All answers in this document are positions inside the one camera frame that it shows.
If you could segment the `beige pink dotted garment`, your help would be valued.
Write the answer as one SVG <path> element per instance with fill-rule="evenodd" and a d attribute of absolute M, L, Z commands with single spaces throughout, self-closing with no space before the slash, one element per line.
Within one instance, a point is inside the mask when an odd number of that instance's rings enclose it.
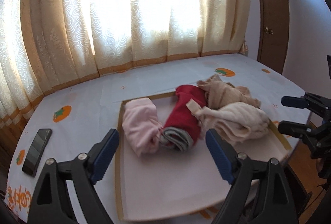
<path fill-rule="evenodd" d="M 244 102 L 234 102 L 218 110 L 201 107 L 194 100 L 186 104 L 201 127 L 200 138 L 204 139 L 209 129 L 229 144 L 243 143 L 249 139 L 260 139 L 269 133 L 270 120 L 265 112 Z"/>

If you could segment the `red grey underwear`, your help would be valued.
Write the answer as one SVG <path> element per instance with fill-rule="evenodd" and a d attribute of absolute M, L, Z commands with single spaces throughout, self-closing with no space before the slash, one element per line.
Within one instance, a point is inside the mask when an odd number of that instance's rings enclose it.
<path fill-rule="evenodd" d="M 195 145 L 201 130 L 198 120 L 186 104 L 194 100 L 200 107 L 205 107 L 205 91 L 194 85 L 181 85 L 176 88 L 176 98 L 176 104 L 164 125 L 160 144 L 186 152 Z"/>

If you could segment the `light pink underwear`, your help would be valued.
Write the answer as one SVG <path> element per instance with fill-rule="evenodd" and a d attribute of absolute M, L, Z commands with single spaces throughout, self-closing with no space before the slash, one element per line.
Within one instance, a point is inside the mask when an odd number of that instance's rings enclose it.
<path fill-rule="evenodd" d="M 135 99 L 125 104 L 122 128 L 137 156 L 154 154 L 159 149 L 163 125 L 158 120 L 157 107 L 149 98 Z"/>

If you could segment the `dusty pink dotted underwear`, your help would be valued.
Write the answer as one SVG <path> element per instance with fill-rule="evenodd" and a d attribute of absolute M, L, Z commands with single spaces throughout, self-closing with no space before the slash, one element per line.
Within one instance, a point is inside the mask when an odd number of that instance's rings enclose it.
<path fill-rule="evenodd" d="M 253 98 L 247 87 L 233 87 L 222 81 L 219 75 L 212 75 L 206 80 L 199 80 L 196 85 L 205 91 L 208 108 L 220 109 L 234 102 L 244 102 L 260 108 L 261 101 Z"/>

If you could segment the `black smartphone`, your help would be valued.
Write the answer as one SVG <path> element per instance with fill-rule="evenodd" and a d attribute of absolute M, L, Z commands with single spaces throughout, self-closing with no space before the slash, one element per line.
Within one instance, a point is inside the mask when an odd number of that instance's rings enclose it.
<path fill-rule="evenodd" d="M 24 164 L 22 166 L 22 172 L 35 177 L 40 160 L 46 145 L 52 135 L 51 129 L 39 129 L 31 143 L 31 146 L 26 154 Z"/>

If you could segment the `brown wooden door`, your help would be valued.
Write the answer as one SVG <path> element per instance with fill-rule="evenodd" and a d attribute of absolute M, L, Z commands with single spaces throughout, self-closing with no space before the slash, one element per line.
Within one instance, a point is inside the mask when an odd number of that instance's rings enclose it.
<path fill-rule="evenodd" d="M 289 39 L 289 1 L 260 0 L 258 62 L 282 73 Z"/>

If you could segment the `shallow cardboard box tray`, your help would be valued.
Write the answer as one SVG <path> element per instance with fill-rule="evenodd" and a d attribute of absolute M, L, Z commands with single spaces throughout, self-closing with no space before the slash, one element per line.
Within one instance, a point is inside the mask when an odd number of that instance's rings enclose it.
<path fill-rule="evenodd" d="M 120 144 L 114 160 L 117 215 L 126 222 L 184 216 L 225 200 L 230 189 L 204 140 L 188 152 L 159 148 L 136 156 L 122 128 L 126 101 L 118 116 Z"/>

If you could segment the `white persimmon print tablecloth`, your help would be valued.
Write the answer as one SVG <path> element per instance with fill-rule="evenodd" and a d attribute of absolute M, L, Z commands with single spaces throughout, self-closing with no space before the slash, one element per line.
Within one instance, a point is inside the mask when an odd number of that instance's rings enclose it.
<path fill-rule="evenodd" d="M 45 97 L 28 121 L 14 158 L 29 149 L 39 129 L 50 128 L 53 133 L 42 159 L 72 160 L 78 154 L 88 152 L 111 128 L 117 127 L 122 101 L 168 93 L 179 85 L 193 85 L 215 74 L 219 68 L 233 71 L 234 76 L 223 77 L 223 80 L 249 88 L 272 121 L 307 122 L 307 110 L 281 105 L 283 96 L 304 93 L 284 76 L 240 54 L 207 56 L 115 73 Z"/>

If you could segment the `orange cream patterned curtain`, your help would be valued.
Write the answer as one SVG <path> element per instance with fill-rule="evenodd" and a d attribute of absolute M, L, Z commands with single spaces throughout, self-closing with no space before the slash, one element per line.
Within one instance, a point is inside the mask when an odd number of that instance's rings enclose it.
<path fill-rule="evenodd" d="M 250 1 L 1 0 L 1 127 L 108 73 L 245 50 Z"/>

